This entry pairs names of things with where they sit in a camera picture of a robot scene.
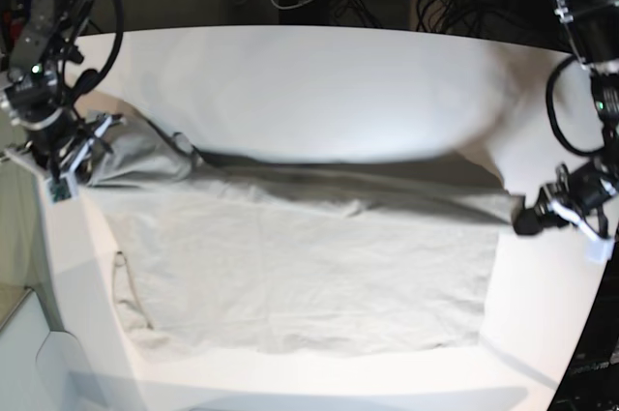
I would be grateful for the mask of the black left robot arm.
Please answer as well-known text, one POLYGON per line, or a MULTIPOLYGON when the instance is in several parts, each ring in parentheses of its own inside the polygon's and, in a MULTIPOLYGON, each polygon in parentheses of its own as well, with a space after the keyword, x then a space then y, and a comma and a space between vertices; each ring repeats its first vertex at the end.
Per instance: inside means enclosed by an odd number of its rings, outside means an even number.
POLYGON ((541 186, 535 204, 514 211, 512 226, 519 236, 535 236, 548 228, 572 225, 593 240, 612 240, 604 205, 618 194, 618 0, 553 2, 573 52, 547 79, 547 118, 559 144, 586 162, 574 171, 558 165, 555 180, 541 186), (574 63, 588 72, 593 105, 602 124, 603 144, 594 150, 575 147, 558 123, 555 86, 574 63))

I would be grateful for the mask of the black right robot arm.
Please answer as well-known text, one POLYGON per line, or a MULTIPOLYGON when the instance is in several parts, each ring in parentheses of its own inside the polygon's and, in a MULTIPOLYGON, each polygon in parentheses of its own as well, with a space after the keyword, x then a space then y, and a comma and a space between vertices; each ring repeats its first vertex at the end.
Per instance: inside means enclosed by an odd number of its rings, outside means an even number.
POLYGON ((86 29, 95 0, 29 0, 27 20, 9 53, 1 108, 26 135, 24 145, 6 148, 5 159, 46 179, 67 185, 88 160, 93 145, 111 149, 104 133, 121 122, 119 115, 87 121, 75 107, 106 78, 124 37, 122 0, 111 0, 115 28, 110 52, 98 69, 87 69, 74 84, 66 81, 69 64, 84 56, 77 39, 86 29))

